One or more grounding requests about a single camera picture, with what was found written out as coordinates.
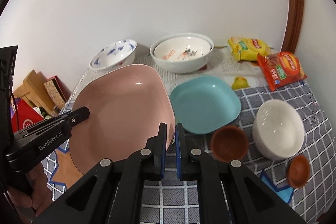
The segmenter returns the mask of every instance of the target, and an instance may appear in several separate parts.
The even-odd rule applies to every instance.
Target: white wall
[[[287,14],[288,0],[10,0],[0,16],[0,46],[19,45],[14,87],[35,69],[73,89],[111,42],[132,38],[149,47],[191,31],[215,43],[261,38],[279,50]]]
[[[336,126],[336,4],[333,0],[305,0],[295,55],[322,109]]]

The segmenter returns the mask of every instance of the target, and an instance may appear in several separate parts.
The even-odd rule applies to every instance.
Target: light blue plate
[[[194,134],[206,134],[232,122],[241,111],[237,94],[221,79],[201,76],[172,91],[170,102],[183,127]]]

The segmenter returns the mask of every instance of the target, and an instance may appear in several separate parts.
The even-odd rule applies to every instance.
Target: human hand
[[[33,207],[36,210],[36,216],[53,202],[51,199],[51,190],[47,186],[48,178],[43,171],[43,165],[39,163],[28,173],[29,178],[33,181],[33,193],[30,197],[11,186],[8,187],[7,191],[15,206],[23,208]],[[25,224],[31,224],[25,216],[20,213],[19,215]]]

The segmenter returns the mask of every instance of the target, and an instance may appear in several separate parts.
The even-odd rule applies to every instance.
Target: small brown bowl
[[[295,157],[287,169],[287,181],[293,188],[302,188],[310,176],[309,161],[304,155]]]
[[[212,135],[210,148],[213,155],[221,161],[241,160],[249,148],[245,133],[238,127],[225,126]]]

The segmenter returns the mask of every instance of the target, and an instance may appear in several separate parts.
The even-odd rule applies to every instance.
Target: white ceramic bowl
[[[300,151],[305,128],[294,107],[281,100],[269,100],[259,108],[252,134],[266,158],[284,160]]]
[[[131,65],[135,59],[137,43],[131,39],[120,40],[108,45],[98,52],[90,61],[92,70],[105,73]]]
[[[199,70],[208,63],[213,42],[197,33],[180,33],[163,37],[150,48],[155,63],[162,69],[188,73]]]

